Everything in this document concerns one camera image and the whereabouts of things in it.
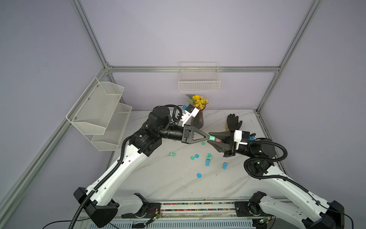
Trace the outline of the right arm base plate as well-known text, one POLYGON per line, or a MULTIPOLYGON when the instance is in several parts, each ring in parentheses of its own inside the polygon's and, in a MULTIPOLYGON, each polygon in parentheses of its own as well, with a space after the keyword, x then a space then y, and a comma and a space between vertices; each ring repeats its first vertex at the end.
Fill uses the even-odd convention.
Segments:
POLYGON ((234 202, 234 209, 237 217, 267 217, 270 214, 264 213, 257 203, 249 201, 234 202))

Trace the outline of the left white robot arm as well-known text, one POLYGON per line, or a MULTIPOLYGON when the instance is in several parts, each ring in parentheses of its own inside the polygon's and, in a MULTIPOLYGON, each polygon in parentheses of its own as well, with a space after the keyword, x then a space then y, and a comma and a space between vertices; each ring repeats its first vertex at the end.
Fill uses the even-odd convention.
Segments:
POLYGON ((117 160, 93 184, 74 192, 80 206, 68 221, 69 228, 74 228, 82 211, 98 228, 106 226, 118 215, 144 217, 149 202, 140 193, 120 200, 113 200, 113 196, 131 172, 162 144, 164 138, 185 144, 209 140, 208 134, 187 124, 198 113, 199 109, 193 105, 155 107, 143 125, 123 141, 117 160))

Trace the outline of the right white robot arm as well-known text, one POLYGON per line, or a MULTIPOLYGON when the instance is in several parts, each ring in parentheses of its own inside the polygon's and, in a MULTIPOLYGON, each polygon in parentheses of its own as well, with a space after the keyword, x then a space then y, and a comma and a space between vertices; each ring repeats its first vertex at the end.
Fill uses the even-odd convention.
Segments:
POLYGON ((348 215, 339 202, 317 196, 279 168, 277 163, 288 156, 282 145, 269 138, 255 138, 254 134, 241 130, 210 132, 208 143, 224 156, 246 156, 243 164, 246 173, 274 187, 293 203, 280 203, 258 191, 250 198, 246 213, 253 216, 269 214, 300 229, 345 228, 348 215))

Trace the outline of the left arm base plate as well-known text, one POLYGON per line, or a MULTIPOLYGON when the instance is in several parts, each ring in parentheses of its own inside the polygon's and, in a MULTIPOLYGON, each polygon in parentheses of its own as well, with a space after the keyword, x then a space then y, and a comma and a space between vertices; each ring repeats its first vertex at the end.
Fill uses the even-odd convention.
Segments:
POLYGON ((161 203, 149 202, 143 204, 142 208, 135 214, 128 213, 121 215, 122 219, 150 219, 156 216, 156 212, 161 212, 161 203))

